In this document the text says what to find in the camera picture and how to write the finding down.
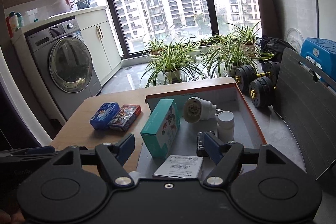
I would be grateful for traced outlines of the blue card box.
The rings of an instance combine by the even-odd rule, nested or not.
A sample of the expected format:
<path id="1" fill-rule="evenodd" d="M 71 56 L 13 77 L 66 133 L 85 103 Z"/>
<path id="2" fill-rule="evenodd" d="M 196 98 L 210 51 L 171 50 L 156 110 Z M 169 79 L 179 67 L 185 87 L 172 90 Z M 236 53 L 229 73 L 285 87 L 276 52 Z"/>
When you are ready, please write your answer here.
<path id="1" fill-rule="evenodd" d="M 90 119 L 91 126 L 96 130 L 106 130 L 110 121 L 117 115 L 120 106 L 117 102 L 104 103 Z"/>

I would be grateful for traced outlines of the front right spider plant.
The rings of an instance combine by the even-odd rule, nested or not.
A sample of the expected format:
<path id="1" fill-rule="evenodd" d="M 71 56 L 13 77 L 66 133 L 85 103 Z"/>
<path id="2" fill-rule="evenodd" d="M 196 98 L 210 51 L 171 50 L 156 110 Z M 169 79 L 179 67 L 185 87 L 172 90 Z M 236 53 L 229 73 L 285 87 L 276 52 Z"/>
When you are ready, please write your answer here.
<path id="1" fill-rule="evenodd" d="M 214 35 L 207 42 L 210 47 L 203 56 L 202 64 L 211 77 L 233 77 L 236 68 L 250 65 L 255 69 L 257 62 L 270 60 L 274 56 L 255 46 L 249 47 L 241 38 L 232 35 Z"/>

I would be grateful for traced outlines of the white pill bottle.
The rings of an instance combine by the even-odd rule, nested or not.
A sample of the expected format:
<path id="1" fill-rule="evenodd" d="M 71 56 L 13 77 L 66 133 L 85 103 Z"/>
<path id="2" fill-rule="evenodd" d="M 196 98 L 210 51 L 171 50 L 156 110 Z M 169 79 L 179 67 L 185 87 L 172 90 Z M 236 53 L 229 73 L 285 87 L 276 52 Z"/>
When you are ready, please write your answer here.
<path id="1" fill-rule="evenodd" d="M 234 140 L 234 129 L 234 114 L 230 111 L 220 112 L 217 123 L 218 138 L 223 142 Z"/>

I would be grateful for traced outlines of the white cabinet with countertop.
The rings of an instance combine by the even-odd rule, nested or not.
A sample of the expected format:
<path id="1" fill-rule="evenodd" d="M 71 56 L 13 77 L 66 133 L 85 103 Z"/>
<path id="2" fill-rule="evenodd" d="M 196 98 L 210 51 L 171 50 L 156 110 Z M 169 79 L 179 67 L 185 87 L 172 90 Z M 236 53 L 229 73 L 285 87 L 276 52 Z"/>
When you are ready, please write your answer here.
<path id="1" fill-rule="evenodd" d="M 14 34 L 11 40 L 30 87 L 43 111 L 49 120 L 58 122 L 61 125 L 64 125 L 68 119 L 62 116 L 49 94 L 33 60 L 25 33 L 42 25 L 71 16 L 77 20 L 83 41 L 89 49 L 93 67 L 102 88 L 121 67 L 121 57 L 114 41 L 105 6 L 52 16 L 41 22 L 23 27 Z"/>

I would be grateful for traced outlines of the black power adapter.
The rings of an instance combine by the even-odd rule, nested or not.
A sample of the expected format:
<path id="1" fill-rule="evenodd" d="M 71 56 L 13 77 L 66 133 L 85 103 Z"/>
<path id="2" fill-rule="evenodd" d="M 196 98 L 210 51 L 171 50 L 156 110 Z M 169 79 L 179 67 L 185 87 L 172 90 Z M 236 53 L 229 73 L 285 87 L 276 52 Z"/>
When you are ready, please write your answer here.
<path id="1" fill-rule="evenodd" d="M 214 131 L 200 131 L 197 134 L 197 156 L 201 157 L 209 157 L 208 153 L 205 150 L 204 146 L 204 139 L 205 139 L 205 134 L 206 133 L 211 133 L 213 135 L 216 135 Z"/>

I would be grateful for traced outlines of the teal bandage box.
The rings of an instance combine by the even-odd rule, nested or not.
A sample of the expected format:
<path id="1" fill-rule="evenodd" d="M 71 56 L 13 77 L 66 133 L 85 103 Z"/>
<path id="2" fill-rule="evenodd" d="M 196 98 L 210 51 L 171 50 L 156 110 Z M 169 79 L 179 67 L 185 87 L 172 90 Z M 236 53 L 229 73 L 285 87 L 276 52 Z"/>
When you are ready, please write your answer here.
<path id="1" fill-rule="evenodd" d="M 180 128 L 174 99 L 160 99 L 141 130 L 141 136 L 152 158 L 166 159 Z"/>

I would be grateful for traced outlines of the grey front-load washing machine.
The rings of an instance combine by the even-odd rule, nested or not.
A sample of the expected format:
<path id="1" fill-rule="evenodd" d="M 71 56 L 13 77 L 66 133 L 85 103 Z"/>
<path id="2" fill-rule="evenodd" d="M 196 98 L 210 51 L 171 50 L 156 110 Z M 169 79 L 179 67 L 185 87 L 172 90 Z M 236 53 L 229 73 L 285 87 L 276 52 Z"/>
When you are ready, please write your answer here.
<path id="1" fill-rule="evenodd" d="M 85 99 L 100 93 L 101 84 L 75 17 L 29 30 L 25 38 L 40 76 L 65 119 Z"/>

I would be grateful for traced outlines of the spider plant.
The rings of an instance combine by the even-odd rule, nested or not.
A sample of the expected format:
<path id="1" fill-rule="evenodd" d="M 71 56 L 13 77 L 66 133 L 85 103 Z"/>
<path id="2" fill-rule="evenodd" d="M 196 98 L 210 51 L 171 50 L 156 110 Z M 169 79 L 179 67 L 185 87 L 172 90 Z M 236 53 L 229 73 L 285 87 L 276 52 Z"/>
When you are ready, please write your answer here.
<path id="1" fill-rule="evenodd" d="M 214 35 L 207 42 L 210 47 L 203 56 L 202 64 L 211 77 L 233 77 L 236 68 L 250 65 L 255 69 L 257 62 L 270 60 L 274 56 L 255 46 L 249 47 L 241 38 L 232 35 Z"/>
<path id="2" fill-rule="evenodd" d="M 164 84 L 181 83 L 183 76 L 192 81 L 205 79 L 205 74 L 195 57 L 199 52 L 199 43 L 170 42 L 148 62 L 143 73 L 143 76 L 148 77 L 145 86 L 156 86 L 159 76 L 164 77 Z"/>
<path id="3" fill-rule="evenodd" d="M 166 47 L 165 39 L 155 38 L 149 42 L 144 43 L 143 54 L 157 55 Z"/>
<path id="4" fill-rule="evenodd" d="M 232 26 L 232 39 L 234 41 L 239 41 L 244 48 L 248 48 L 249 50 L 254 49 L 257 41 L 257 33 L 261 29 L 258 27 L 260 23 L 261 22 L 259 21 L 252 26 L 239 26 L 237 24 L 229 23 L 229 25 Z"/>

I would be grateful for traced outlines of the white round fan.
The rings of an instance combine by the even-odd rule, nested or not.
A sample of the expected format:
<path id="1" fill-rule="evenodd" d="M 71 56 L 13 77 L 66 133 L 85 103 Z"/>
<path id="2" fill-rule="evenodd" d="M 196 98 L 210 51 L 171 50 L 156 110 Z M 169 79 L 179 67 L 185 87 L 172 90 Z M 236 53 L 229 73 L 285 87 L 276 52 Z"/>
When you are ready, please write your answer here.
<path id="1" fill-rule="evenodd" d="M 288 42 L 297 53 L 301 53 L 304 38 L 296 28 L 289 28 L 285 34 L 285 41 Z"/>

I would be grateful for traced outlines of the blue plastic stool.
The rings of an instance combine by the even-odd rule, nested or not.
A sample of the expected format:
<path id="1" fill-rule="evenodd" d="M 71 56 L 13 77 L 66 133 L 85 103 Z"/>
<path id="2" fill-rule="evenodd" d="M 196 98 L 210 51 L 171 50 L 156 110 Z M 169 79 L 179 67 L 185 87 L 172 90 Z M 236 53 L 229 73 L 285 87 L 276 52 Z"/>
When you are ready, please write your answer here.
<path id="1" fill-rule="evenodd" d="M 335 81 L 336 43 L 329 39 L 306 38 L 301 56 L 319 67 Z"/>

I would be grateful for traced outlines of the white labelled small box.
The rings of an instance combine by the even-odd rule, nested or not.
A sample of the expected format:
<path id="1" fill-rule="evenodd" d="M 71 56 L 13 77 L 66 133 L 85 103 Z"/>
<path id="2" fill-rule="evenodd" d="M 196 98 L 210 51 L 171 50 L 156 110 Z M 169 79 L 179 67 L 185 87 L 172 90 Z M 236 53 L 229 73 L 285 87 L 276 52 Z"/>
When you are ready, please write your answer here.
<path id="1" fill-rule="evenodd" d="M 198 178 L 203 157 L 170 155 L 153 173 L 154 177 Z"/>

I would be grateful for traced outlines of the black bag on floor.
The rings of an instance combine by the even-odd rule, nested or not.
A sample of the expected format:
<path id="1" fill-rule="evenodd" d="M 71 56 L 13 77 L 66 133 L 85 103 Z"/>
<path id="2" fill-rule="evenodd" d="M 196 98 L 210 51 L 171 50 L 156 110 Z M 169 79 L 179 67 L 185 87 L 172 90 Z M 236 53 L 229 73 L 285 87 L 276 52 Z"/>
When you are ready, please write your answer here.
<path id="1" fill-rule="evenodd" d="M 291 50 L 295 49 L 286 41 L 278 38 L 270 38 L 266 35 L 263 35 L 260 40 L 261 52 L 272 53 L 273 57 L 270 59 L 275 62 L 282 62 L 282 55 L 284 49 L 290 48 Z"/>

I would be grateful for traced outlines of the white plug-in diffuser device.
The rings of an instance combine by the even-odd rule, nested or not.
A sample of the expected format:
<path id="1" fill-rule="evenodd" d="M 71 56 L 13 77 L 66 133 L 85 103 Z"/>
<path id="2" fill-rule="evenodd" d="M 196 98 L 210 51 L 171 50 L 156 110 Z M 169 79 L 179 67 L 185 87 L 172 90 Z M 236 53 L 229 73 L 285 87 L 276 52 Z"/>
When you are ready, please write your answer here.
<path id="1" fill-rule="evenodd" d="M 215 118 L 222 111 L 211 101 L 203 100 L 199 97 L 191 97 L 183 106 L 183 118 L 188 123 L 197 123 Z"/>

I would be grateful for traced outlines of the orange-rimmed cardboard box lid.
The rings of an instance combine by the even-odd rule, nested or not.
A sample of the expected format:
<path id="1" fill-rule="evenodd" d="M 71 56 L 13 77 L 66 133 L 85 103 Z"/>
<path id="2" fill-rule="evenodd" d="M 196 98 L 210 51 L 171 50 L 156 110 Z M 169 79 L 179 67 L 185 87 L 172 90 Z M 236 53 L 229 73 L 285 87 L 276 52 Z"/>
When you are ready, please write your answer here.
<path id="1" fill-rule="evenodd" d="M 185 89 L 174 92 L 152 94 L 146 97 L 150 110 L 154 110 L 160 99 L 173 99 L 177 103 L 181 125 L 169 151 L 170 155 L 196 156 L 197 133 L 213 131 L 218 133 L 217 119 L 188 123 L 183 118 L 183 105 L 191 97 L 198 97 L 212 102 L 217 108 L 230 111 L 234 115 L 233 140 L 242 143 L 246 148 L 258 148 L 265 144 L 264 135 L 256 122 L 241 92 L 235 84 L 224 84 L 198 89 Z"/>

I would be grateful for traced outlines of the red card box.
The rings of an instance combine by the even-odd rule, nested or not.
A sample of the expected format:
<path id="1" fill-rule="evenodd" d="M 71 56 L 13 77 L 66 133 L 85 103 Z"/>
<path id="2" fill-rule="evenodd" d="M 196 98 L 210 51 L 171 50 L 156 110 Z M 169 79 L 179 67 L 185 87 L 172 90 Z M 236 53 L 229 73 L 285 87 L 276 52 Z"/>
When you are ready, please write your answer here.
<path id="1" fill-rule="evenodd" d="M 108 127 L 112 130 L 127 132 L 140 113 L 140 105 L 122 105 L 116 116 L 108 123 Z"/>

